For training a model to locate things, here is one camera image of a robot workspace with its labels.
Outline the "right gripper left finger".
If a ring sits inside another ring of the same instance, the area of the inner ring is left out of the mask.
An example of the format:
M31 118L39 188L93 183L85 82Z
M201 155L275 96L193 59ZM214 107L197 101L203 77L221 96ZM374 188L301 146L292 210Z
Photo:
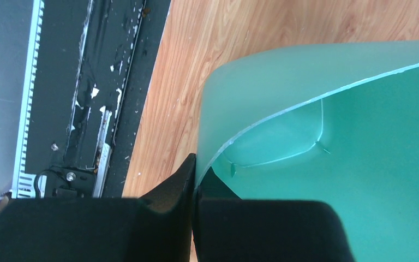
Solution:
M19 199L0 213L0 261L188 261L196 155L140 198Z

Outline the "green plastic bin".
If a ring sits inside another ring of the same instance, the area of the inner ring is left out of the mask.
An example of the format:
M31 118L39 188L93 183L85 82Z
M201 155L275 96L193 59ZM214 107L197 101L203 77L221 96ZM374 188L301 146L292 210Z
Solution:
M243 200L330 205L354 261L419 261L419 40L283 47L217 68L195 196L209 170Z

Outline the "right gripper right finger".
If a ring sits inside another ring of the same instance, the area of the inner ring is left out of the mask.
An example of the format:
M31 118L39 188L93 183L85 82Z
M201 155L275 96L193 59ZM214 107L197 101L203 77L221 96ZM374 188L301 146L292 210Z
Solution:
M303 200L243 200L209 170L196 191L199 261L354 261L330 205Z

